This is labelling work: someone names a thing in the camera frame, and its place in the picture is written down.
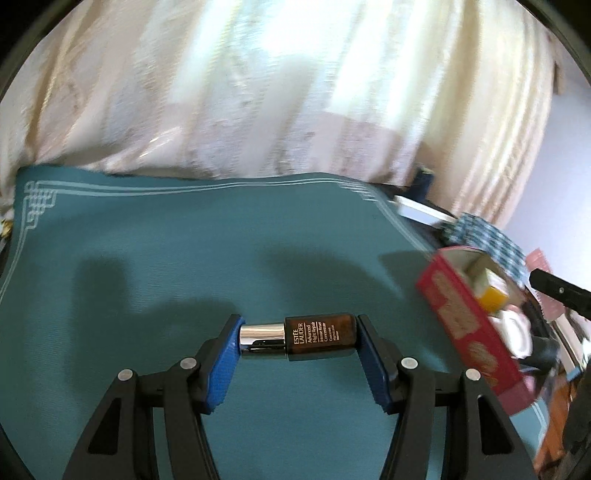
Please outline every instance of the teal tablecloth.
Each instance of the teal tablecloth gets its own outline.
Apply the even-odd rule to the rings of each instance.
[[[18,175],[15,210],[0,283],[0,422],[37,480],[61,478],[119,370],[168,368],[231,313],[249,323],[366,313],[404,354],[462,367],[414,287],[430,248],[360,182],[34,167]],[[444,415],[434,422],[433,479]],[[518,416],[520,433],[537,438],[536,418]],[[241,361],[225,403],[205,419],[224,480],[377,479],[394,424],[357,356]],[[162,415],[157,432],[169,480]]]

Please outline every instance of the open box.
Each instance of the open box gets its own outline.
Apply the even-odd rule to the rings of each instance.
[[[503,268],[485,252],[470,247],[438,250],[417,282],[417,288],[437,313],[464,364],[482,373],[504,410],[513,415],[531,405],[534,393],[488,319],[489,314],[457,272],[482,268],[505,280],[509,303],[523,304],[524,294]]]

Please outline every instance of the white patterned curtain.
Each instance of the white patterned curtain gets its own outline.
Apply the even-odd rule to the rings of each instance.
[[[195,178],[325,171],[503,225],[554,63],[514,0],[84,0],[0,103],[1,209],[23,165]]]

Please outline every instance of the blue checkered fabric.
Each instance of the blue checkered fabric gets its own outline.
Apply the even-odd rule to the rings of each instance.
[[[525,255],[521,248],[496,226],[480,217],[463,213],[456,223],[444,228],[442,238],[447,245],[466,245],[485,251],[519,288],[523,288],[524,279],[527,277]]]

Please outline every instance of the small bottle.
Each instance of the small bottle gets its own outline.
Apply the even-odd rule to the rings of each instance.
[[[291,361],[348,355],[356,341],[357,322],[350,313],[288,317],[284,323],[240,328],[243,355],[287,355]]]

